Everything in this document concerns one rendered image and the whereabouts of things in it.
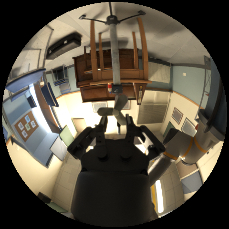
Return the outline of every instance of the white ceiling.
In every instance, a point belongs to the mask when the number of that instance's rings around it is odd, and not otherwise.
[[[140,17],[142,18],[145,29],[149,57],[158,58],[170,63],[190,64],[204,64],[203,56],[210,57],[210,54],[198,38],[184,25],[168,15],[138,4],[112,2],[113,15],[116,15],[118,20],[136,15],[140,10],[146,13],[146,15],[141,15]],[[84,46],[88,47],[87,52],[89,52],[90,21],[79,20],[79,17],[83,14],[86,15],[86,18],[106,21],[106,17],[110,15],[109,4],[108,2],[102,2],[83,6],[53,19],[53,21],[38,31],[20,53],[13,66],[13,77],[26,73],[29,64],[30,70],[37,68],[39,49],[42,49],[39,64],[39,67],[42,67],[44,50],[51,29],[54,31],[49,47],[73,32],[81,35],[82,45],[59,56],[55,60],[46,60],[45,68],[47,71],[51,68],[60,67],[63,63],[67,66],[73,64],[72,57],[82,55]],[[109,27],[104,23],[95,21],[95,39],[98,42],[98,33],[102,32],[103,49],[110,48],[110,34],[108,29]],[[141,40],[137,17],[130,18],[117,25],[119,48],[133,48],[133,31],[136,34],[139,56],[141,56]]]

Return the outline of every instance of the cork board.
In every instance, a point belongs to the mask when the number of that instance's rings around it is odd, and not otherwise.
[[[32,114],[32,111],[29,111],[14,126],[24,142],[26,142],[32,133],[38,128],[38,124]]]

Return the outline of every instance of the gray cylinder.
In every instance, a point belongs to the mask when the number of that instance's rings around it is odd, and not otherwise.
[[[114,85],[120,85],[120,64],[119,64],[119,51],[118,51],[118,38],[116,25],[110,24],[110,38],[111,38],[111,57],[112,57],[112,69],[113,69],[113,81]]]

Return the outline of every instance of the framed picture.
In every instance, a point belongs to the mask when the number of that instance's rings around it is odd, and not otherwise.
[[[187,118],[185,119],[184,124],[181,127],[181,130],[185,134],[187,134],[189,136],[192,136],[192,137],[194,137],[196,132],[197,132],[196,129],[195,129],[195,126]]]
[[[172,118],[178,123],[180,124],[180,121],[183,117],[183,114],[178,111],[175,107],[174,107],[174,111],[173,111],[173,115],[172,115]]]
[[[92,103],[93,111],[98,112],[98,109],[101,107],[107,107],[107,101],[104,102],[94,102]]]
[[[123,110],[130,110],[130,100],[128,100]]]

